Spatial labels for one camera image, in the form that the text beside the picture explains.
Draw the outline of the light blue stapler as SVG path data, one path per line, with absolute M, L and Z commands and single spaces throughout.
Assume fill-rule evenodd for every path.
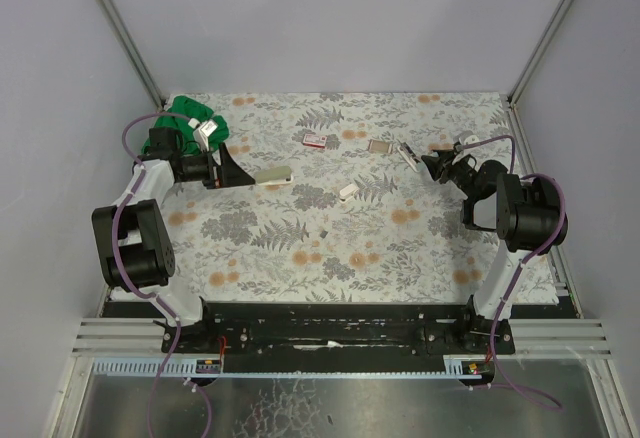
M 398 153 L 415 173 L 420 172 L 423 162 L 417 157 L 406 142 L 399 143 Z

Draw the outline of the olive green stapler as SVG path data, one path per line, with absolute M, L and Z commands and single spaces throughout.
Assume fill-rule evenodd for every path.
M 257 172 L 254 179 L 260 186 L 287 185 L 293 182 L 293 172 L 289 166 L 279 166 Z

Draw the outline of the small white stapler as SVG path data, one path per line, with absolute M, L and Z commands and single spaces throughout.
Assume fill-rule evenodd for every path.
M 339 191 L 339 200 L 347 202 L 351 200 L 359 191 L 359 187 L 355 184 L 349 184 Z

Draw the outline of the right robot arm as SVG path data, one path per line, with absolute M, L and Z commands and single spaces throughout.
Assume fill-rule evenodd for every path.
M 465 195 L 462 225 L 499 239 L 483 284 L 455 322 L 456 335 L 467 341 L 500 336 L 506 332 L 524 268 L 566 237 L 564 197 L 547 176 L 521 178 L 496 160 L 478 164 L 456 148 L 424 155 L 422 161 L 433 181 L 451 182 Z

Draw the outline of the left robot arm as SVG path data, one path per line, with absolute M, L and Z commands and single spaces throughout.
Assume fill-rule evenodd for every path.
M 149 140 L 126 190 L 92 213 L 100 268 L 110 288 L 150 302 L 171 327 L 190 326 L 202 320 L 204 300 L 172 279 L 176 256 L 160 205 L 177 183 L 221 189 L 253 185 L 255 179 L 224 144 L 218 157 L 210 150 L 187 155 L 178 131 L 167 127 L 151 129 Z

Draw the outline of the loose staple strip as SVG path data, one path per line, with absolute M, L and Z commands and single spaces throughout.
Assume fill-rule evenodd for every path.
M 368 151 L 371 153 L 391 154 L 393 152 L 393 144 L 387 141 L 371 139 Z

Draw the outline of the red staple box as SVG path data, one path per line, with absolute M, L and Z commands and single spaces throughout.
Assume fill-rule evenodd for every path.
M 307 133 L 303 136 L 302 145 L 312 148 L 325 149 L 327 146 L 328 137 L 325 135 L 317 135 Z

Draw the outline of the floral table mat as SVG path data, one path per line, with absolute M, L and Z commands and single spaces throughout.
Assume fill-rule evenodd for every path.
M 462 132 L 479 161 L 510 160 L 496 93 L 200 94 L 221 115 L 227 147 L 247 172 L 289 166 L 293 182 L 208 191 L 178 184 L 161 211 L 174 280 L 209 301 L 465 302 L 486 277 L 496 236 L 467 230 L 462 193 L 368 151 L 371 139 L 417 154 Z M 302 145 L 307 133 L 325 149 Z M 359 187 L 349 201 L 339 191 Z M 320 236 L 327 230 L 325 238 Z

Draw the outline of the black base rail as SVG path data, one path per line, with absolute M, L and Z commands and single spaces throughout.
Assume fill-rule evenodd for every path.
M 104 349 L 123 356 L 174 352 L 202 373 L 227 375 L 414 374 L 444 370 L 447 356 L 512 357 L 509 319 L 468 305 L 212 304 L 177 330 L 155 318 L 108 323 Z

